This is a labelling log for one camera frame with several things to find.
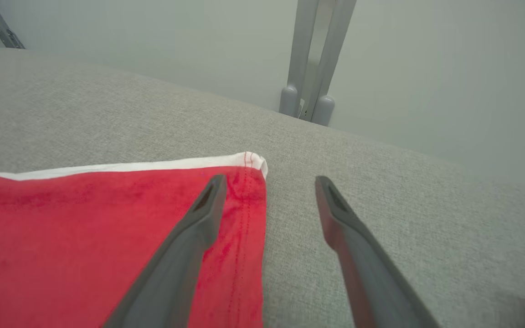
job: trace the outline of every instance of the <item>white wall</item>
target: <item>white wall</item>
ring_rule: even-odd
[[[0,0],[27,49],[278,111],[296,0]]]
[[[329,126],[525,184],[525,0],[358,1]]]

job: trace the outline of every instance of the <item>red object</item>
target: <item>red object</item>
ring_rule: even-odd
[[[101,326],[215,174],[226,203],[188,326],[262,327],[265,181],[240,166],[0,177],[0,327]]]

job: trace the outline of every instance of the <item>metal bracket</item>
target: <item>metal bracket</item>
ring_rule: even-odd
[[[319,6],[319,0],[299,0],[297,2],[289,77],[287,78],[287,86],[281,91],[281,104],[279,105],[279,113],[294,118],[299,116],[299,104],[309,49],[311,48],[317,6]]]
[[[6,48],[25,49],[19,37],[7,25],[4,18],[0,14],[0,40]]]
[[[302,120],[321,125],[329,123],[335,102],[331,97],[327,96],[327,91],[329,90],[329,84],[331,83],[355,6],[356,0],[337,0],[335,2],[323,51],[321,52],[321,59],[319,60],[317,78],[313,83],[307,111],[300,116]]]

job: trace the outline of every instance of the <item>gray upholstery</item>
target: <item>gray upholstery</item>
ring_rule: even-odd
[[[525,327],[522,187],[156,79],[0,49],[0,172],[246,150],[269,166],[269,326],[352,326],[315,205],[324,174],[442,326]]]

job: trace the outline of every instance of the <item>red towel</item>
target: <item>red towel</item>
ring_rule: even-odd
[[[0,327],[101,326],[215,174],[227,176],[226,202],[188,326],[262,327],[266,163],[250,152],[220,158],[203,159],[208,168],[192,159],[191,169],[0,174]],[[123,165],[90,170],[160,167]]]

